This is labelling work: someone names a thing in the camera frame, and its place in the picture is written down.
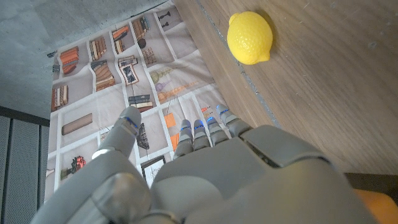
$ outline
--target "gray robotic arm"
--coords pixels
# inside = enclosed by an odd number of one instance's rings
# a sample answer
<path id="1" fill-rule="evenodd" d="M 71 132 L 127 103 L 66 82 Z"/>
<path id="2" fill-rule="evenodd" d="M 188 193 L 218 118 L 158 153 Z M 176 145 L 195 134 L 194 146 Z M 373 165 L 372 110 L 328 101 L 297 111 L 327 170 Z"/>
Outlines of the gray robotic arm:
<path id="1" fill-rule="evenodd" d="M 183 120 L 174 160 L 149 189 L 128 161 L 141 123 L 128 107 L 32 223 L 376 222 L 321 151 L 272 126 L 252 129 L 223 105 L 217 112 L 232 138 L 214 118 L 210 140 L 202 121 L 192 133 Z"/>

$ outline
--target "gray wall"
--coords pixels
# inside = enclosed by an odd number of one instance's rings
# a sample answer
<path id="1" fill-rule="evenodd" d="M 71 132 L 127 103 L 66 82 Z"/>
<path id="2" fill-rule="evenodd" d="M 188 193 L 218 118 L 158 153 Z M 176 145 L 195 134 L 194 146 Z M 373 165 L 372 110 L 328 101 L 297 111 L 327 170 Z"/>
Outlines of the gray wall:
<path id="1" fill-rule="evenodd" d="M 0 106 L 49 119 L 46 54 L 164 1 L 0 1 Z"/>

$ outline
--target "yellow lemon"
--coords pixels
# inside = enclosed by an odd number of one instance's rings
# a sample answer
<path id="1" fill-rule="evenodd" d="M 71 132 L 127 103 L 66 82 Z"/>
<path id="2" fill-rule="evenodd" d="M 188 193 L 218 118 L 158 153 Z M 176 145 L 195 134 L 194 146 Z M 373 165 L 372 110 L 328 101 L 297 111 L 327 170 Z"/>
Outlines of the yellow lemon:
<path id="1" fill-rule="evenodd" d="M 267 21 L 255 12 L 235 13 L 229 19 L 228 47 L 243 64 L 269 60 L 272 31 Z"/>

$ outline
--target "orange box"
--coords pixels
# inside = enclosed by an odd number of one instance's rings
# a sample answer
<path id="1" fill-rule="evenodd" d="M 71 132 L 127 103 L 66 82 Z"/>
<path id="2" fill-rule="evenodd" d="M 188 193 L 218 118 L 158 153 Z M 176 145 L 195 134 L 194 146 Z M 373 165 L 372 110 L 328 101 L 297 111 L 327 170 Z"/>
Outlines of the orange box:
<path id="1" fill-rule="evenodd" d="M 175 134 L 170 137 L 172 140 L 172 145 L 173 145 L 173 151 L 175 152 L 175 149 L 177 148 L 178 145 L 178 140 L 180 139 L 180 134 Z"/>
<path id="2" fill-rule="evenodd" d="M 164 116 L 164 119 L 166 121 L 167 128 L 175 126 L 175 120 L 174 120 L 173 113 L 169 113 L 168 115 Z"/>

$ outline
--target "wooden surface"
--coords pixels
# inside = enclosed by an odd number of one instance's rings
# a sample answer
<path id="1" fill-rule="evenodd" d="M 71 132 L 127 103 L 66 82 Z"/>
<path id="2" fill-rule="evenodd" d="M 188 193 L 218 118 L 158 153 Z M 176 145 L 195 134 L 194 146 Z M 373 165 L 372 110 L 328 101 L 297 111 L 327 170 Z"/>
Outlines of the wooden surface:
<path id="1" fill-rule="evenodd" d="M 193 4 L 195 2 L 175 2 L 209 71 L 217 82 L 225 102 L 236 114 L 239 114 L 243 120 L 252 126 L 272 124 L 256 95 L 250 90 L 250 86 L 242 77 L 229 50 L 223 47 L 220 38 L 204 15 L 201 14 L 198 5 L 195 3 L 192 7 L 188 7 L 188 3 Z M 201 29 L 195 29 L 196 24 L 200 24 Z"/>
<path id="2" fill-rule="evenodd" d="M 282 129 L 344 172 L 398 174 L 397 1 L 175 1 L 228 106 L 258 126 L 271 119 L 198 2 L 224 38 L 235 12 L 270 24 L 271 59 L 243 67 Z"/>

